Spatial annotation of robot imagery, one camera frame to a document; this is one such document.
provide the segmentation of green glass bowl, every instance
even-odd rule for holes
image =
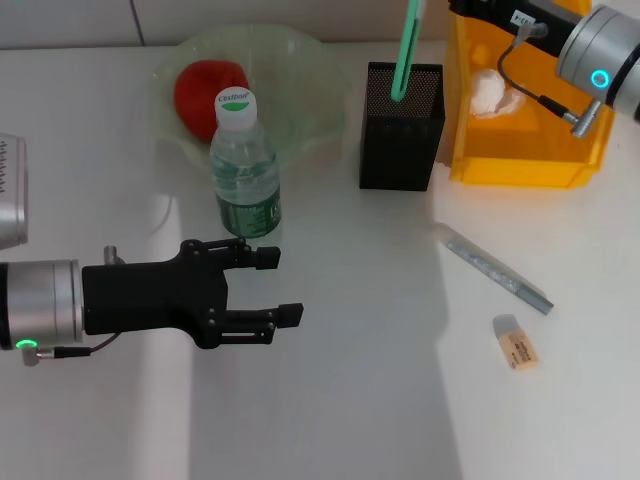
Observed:
[[[217,27],[175,47],[151,82],[153,133],[180,145],[196,166],[208,170],[209,145],[183,125],[174,108],[173,90],[178,75],[204,59],[242,66],[280,164],[342,135],[350,87],[322,43],[278,25]]]

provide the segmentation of white bottle cap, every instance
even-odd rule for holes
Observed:
[[[225,88],[216,97],[218,125],[231,132],[244,132],[258,121],[256,97],[246,88]]]

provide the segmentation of yellow plastic bin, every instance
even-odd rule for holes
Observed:
[[[591,11],[589,0],[556,2],[574,12]],[[447,45],[445,95],[447,115],[456,128],[449,178],[475,185],[552,187],[586,185],[600,170],[615,114],[605,107],[585,139],[571,135],[571,126],[532,99],[515,115],[481,120],[469,115],[471,76],[497,69],[498,58],[513,36],[479,20],[456,16]],[[589,97],[555,76],[557,59],[529,44],[505,62],[515,82],[547,95],[574,112]]]

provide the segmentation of water bottle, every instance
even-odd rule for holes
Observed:
[[[215,108],[210,158],[222,223],[238,237],[263,237],[280,223],[280,180],[256,99],[246,88],[231,87],[218,94]]]

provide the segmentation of white table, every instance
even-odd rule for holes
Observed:
[[[350,75],[342,146],[282,175],[280,269],[229,275],[230,306],[304,302],[273,345],[199,351],[178,331],[123,335],[28,369],[0,354],[2,478],[600,480],[640,471],[640,128],[618,119],[580,190],[360,191],[368,61]],[[419,62],[441,62],[442,44]],[[0,131],[27,139],[30,242],[3,261],[172,257],[225,237],[207,178],[156,150],[145,88],[166,48],[0,53]],[[548,317],[450,252],[444,222],[556,304]],[[507,365],[492,329],[517,316],[541,364]],[[98,339],[88,338],[88,343]]]

